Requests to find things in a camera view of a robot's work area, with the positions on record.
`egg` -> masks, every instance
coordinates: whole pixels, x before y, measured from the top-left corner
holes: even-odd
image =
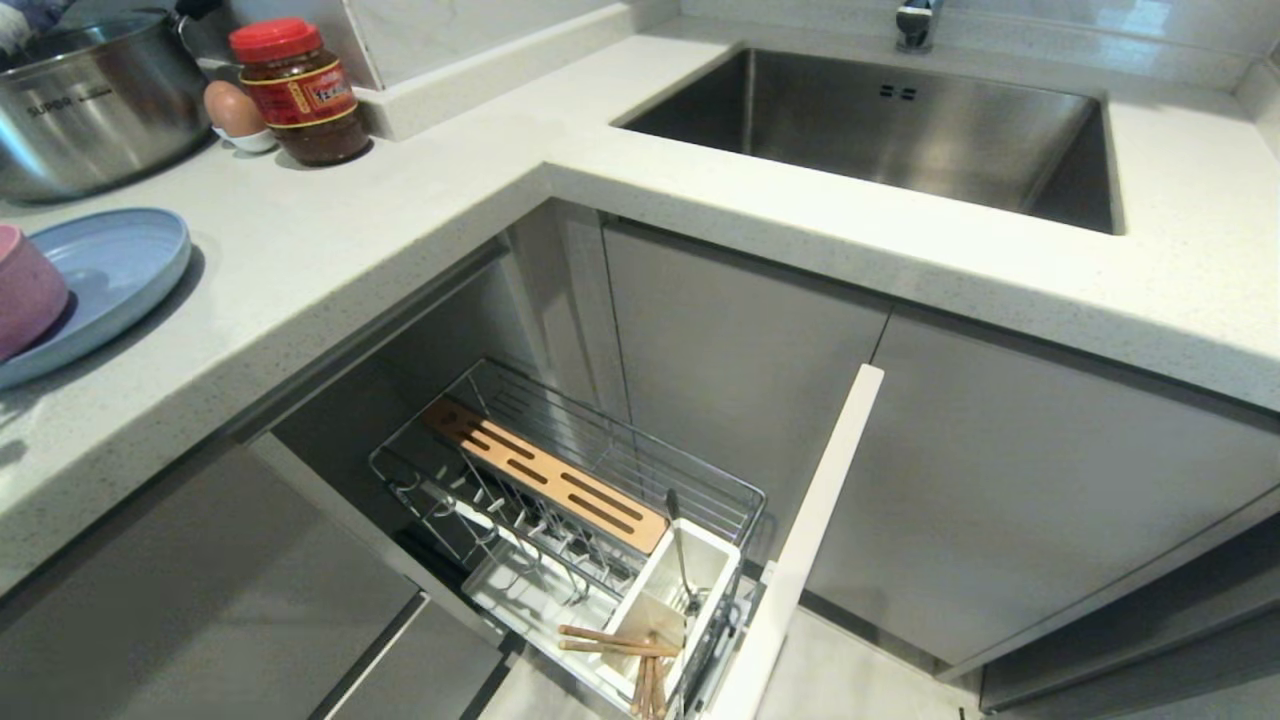
[[[229,137],[244,137],[266,129],[257,105],[238,87],[229,82],[215,81],[205,90],[205,108],[209,119],[216,127],[227,131]]]

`wooden chopsticks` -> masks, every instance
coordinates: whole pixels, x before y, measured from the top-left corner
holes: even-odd
[[[631,696],[631,714],[639,720],[662,720],[667,716],[667,664],[663,657],[676,657],[680,655],[678,647],[659,643],[658,633],[649,633],[648,638],[637,641],[573,625],[561,625],[559,632],[571,638],[595,641],[561,641],[561,650],[639,656],[640,669],[636,674],[636,689]]]

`white quartz countertop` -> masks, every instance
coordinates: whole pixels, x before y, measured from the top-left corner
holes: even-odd
[[[741,42],[1105,94],[1126,234],[609,127]],[[156,471],[561,197],[1280,410],[1280,168],[1229,95],[938,46],[681,18],[348,165],[214,147],[28,232],[160,206],[198,258],[143,324],[0,391],[0,592]]]

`open cabinet door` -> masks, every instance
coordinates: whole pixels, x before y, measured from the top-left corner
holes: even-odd
[[[704,717],[755,717],[883,378],[884,372],[879,368],[859,368],[782,553],[772,573],[765,570],[767,584],[760,591],[755,614]]]

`gray cabinet door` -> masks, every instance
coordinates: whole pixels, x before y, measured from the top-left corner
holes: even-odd
[[[417,592],[238,446],[0,610],[0,716],[307,717]]]
[[[890,305],[649,228],[604,238],[632,421],[763,489],[748,557],[776,559]]]
[[[808,588],[950,664],[1185,562],[1280,480],[1274,419],[1004,334],[896,311],[874,364]]]

